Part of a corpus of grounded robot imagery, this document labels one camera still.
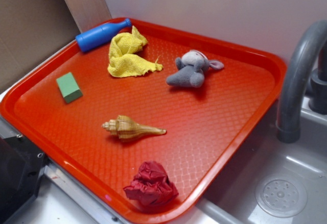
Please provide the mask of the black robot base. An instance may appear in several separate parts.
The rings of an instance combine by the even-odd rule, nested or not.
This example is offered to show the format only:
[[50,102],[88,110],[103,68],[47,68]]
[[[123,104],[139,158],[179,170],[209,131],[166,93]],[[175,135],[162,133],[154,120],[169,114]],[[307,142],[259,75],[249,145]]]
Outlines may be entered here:
[[8,223],[38,196],[48,161],[23,135],[1,139],[1,223]]

